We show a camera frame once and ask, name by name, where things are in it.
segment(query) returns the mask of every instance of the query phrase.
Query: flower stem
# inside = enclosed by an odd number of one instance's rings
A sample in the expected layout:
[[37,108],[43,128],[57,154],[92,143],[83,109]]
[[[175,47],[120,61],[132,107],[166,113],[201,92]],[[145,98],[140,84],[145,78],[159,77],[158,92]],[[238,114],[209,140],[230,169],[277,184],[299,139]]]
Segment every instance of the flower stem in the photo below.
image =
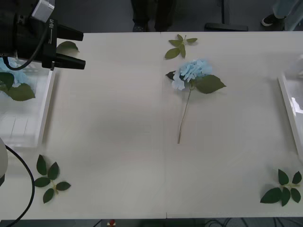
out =
[[52,184],[53,184],[53,190],[55,191],[56,194],[59,194],[57,188],[56,188],[56,185],[55,183],[51,180]]
[[191,91],[192,91],[192,89],[189,90],[189,94],[188,94],[188,98],[187,98],[187,103],[186,103],[185,111],[184,111],[184,114],[183,114],[183,117],[182,117],[182,121],[181,121],[181,125],[180,125],[178,144],[180,144],[180,140],[181,140],[182,124],[183,124],[184,117],[185,117],[185,114],[186,114],[186,110],[187,110],[187,106],[188,106],[188,102],[189,102],[189,97],[190,97]]

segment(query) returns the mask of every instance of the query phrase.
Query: blue hydrangea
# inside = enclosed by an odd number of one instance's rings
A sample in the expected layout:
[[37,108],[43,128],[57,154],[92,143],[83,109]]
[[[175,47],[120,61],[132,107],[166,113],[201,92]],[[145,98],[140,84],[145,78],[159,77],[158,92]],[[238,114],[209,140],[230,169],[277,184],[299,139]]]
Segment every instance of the blue hydrangea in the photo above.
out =
[[[12,67],[17,67],[17,63],[12,61],[10,58],[9,59],[9,65]],[[8,67],[6,67],[6,65],[3,62],[3,59],[0,58],[0,72],[9,72],[11,74],[14,75],[15,77],[15,84],[17,83],[21,83],[21,84],[29,84],[29,80],[27,75],[23,72],[23,70],[19,70],[19,71],[12,71],[10,70]]]
[[196,77],[204,77],[212,72],[213,68],[210,64],[208,64],[207,61],[201,59],[190,61],[175,71],[172,86],[175,89],[183,90],[185,88],[185,80],[189,82],[191,79],[195,79]]

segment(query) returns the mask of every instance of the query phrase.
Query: small leaf sprig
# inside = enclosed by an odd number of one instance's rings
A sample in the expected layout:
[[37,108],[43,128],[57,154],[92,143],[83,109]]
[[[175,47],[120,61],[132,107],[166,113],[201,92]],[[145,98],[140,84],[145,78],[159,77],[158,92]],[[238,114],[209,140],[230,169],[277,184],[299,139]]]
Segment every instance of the small leaf sprig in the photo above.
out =
[[176,48],[170,49],[169,51],[167,51],[167,53],[165,54],[165,58],[166,59],[173,59],[175,57],[177,57],[180,53],[182,58],[185,58],[186,55],[186,51],[185,51],[185,44],[192,44],[195,41],[197,41],[197,38],[190,38],[190,39],[186,39],[186,36],[183,37],[180,36],[179,34],[177,35],[178,40],[169,40],[170,44],[172,44],[173,46],[175,46]]
[[57,179],[57,177],[59,175],[59,166],[58,166],[57,162],[52,164],[52,166],[47,171],[46,162],[45,162],[43,156],[39,155],[36,167],[37,167],[38,173],[44,177],[40,177],[40,178],[36,179],[35,186],[38,188],[43,188],[43,187],[46,187],[47,185],[49,185],[50,182],[53,185],[52,188],[48,189],[45,192],[45,194],[43,196],[43,203],[49,202],[53,198],[55,193],[59,194],[58,191],[65,191],[70,188],[71,185],[65,181],[60,182],[58,184],[55,184],[53,182],[54,180]]
[[292,197],[292,199],[295,202],[299,203],[301,200],[301,195],[295,187],[300,186],[299,183],[302,180],[301,173],[299,171],[297,173],[295,173],[293,180],[292,180],[292,184],[289,183],[289,178],[288,178],[287,174],[280,169],[278,170],[278,177],[279,177],[279,183],[283,189],[281,190],[280,187],[270,189],[269,191],[267,191],[265,193],[265,195],[262,197],[260,202],[261,203],[276,203],[281,200],[281,204],[283,207],[288,203],[290,197]]
[[13,87],[15,77],[9,72],[0,72],[0,91],[3,91],[15,101],[26,101],[35,98],[35,94],[28,84]]
[[57,53],[65,54],[66,51],[75,50],[76,52],[80,52],[77,45],[71,41],[65,41],[60,43],[56,49]]

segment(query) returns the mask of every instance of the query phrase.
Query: white plastic container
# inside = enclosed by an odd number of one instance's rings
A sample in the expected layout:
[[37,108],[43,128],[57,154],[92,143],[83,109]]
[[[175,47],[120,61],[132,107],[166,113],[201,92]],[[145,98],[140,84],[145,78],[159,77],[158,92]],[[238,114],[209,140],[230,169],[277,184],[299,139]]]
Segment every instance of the white plastic container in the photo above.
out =
[[278,80],[299,158],[303,160],[303,55]]
[[[19,66],[24,61],[16,62]],[[17,102],[0,92],[0,138],[10,147],[36,148],[42,142],[55,73],[36,62],[23,71],[36,98]]]

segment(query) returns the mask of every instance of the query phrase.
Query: person's leg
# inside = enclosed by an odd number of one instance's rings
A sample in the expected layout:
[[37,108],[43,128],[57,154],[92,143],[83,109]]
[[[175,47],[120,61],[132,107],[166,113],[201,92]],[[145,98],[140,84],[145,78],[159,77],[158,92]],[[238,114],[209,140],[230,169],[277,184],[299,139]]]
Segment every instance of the person's leg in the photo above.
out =
[[131,0],[131,2],[132,2],[133,11],[134,11],[133,32],[147,31],[147,23],[149,20],[149,18],[147,16],[148,0]]
[[167,31],[171,25],[172,10],[175,9],[176,0],[158,0],[155,29],[158,32]]
[[285,31],[293,31],[295,27],[303,19],[303,1],[298,2],[293,8],[290,15],[284,20],[285,22]]
[[261,23],[263,26],[271,26],[280,19],[284,19],[291,12],[298,0],[277,0],[273,5],[273,14],[264,18]]

